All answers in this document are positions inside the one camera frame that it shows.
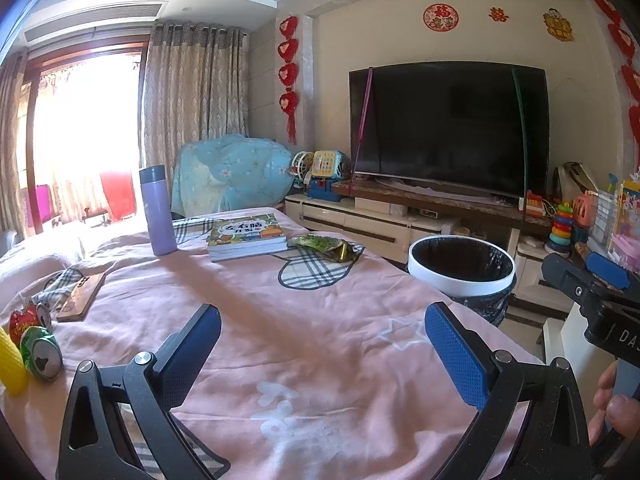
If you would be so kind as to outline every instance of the curtain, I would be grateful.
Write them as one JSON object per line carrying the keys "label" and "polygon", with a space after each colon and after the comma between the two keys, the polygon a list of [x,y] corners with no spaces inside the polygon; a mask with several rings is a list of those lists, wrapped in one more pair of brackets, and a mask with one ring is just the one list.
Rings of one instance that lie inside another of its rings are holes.
{"label": "curtain", "polygon": [[16,53],[0,66],[0,232],[16,231],[24,238],[24,209],[20,199],[15,156],[18,102],[27,55]]}
{"label": "curtain", "polygon": [[138,168],[140,56],[89,59],[40,78],[33,127],[36,184],[63,222],[111,208],[102,175]]}
{"label": "curtain", "polygon": [[246,136],[244,36],[239,29],[155,25],[146,58],[144,166],[164,164],[171,189],[186,142]]}

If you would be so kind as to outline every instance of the television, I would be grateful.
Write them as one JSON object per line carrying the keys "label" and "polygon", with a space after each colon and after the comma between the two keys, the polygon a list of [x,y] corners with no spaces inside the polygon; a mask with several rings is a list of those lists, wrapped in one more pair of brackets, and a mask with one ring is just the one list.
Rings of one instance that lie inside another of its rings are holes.
{"label": "television", "polygon": [[544,193],[549,154],[544,70],[469,61],[374,68],[355,160],[367,74],[349,74],[356,173],[455,184],[505,196],[523,196],[527,177],[527,189]]}

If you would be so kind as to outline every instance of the human hand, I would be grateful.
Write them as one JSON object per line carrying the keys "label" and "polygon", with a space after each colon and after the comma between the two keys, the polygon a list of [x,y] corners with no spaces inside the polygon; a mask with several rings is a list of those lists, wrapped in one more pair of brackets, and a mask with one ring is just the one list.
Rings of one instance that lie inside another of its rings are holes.
{"label": "human hand", "polygon": [[598,380],[598,391],[593,397],[593,404],[598,412],[589,423],[590,446],[599,441],[605,418],[625,438],[633,438],[640,430],[640,402],[627,396],[613,396],[617,371],[618,362],[614,361]]}

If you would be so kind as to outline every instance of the silver bolt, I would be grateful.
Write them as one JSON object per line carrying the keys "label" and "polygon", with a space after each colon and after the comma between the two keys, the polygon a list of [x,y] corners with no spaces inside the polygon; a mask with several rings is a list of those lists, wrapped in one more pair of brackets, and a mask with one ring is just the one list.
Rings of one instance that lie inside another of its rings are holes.
{"label": "silver bolt", "polygon": [[79,372],[88,372],[93,367],[94,367],[94,362],[93,361],[85,360],[85,361],[82,361],[78,365],[78,371]]}
{"label": "silver bolt", "polygon": [[506,350],[498,350],[495,353],[495,358],[498,359],[501,363],[510,363],[513,361],[513,356],[507,352]]}
{"label": "silver bolt", "polygon": [[136,362],[136,364],[146,365],[149,361],[151,361],[151,354],[149,352],[140,352],[139,354],[136,354],[133,360]]}
{"label": "silver bolt", "polygon": [[562,370],[568,370],[571,368],[571,364],[564,357],[559,357],[556,359],[556,366],[562,368]]}

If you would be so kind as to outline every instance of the purple bottle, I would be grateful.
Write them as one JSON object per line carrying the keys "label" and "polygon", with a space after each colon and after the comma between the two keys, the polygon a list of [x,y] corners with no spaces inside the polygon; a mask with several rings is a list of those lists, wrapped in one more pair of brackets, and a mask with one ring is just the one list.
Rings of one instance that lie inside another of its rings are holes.
{"label": "purple bottle", "polygon": [[140,170],[140,191],[154,254],[163,256],[177,251],[163,165]]}

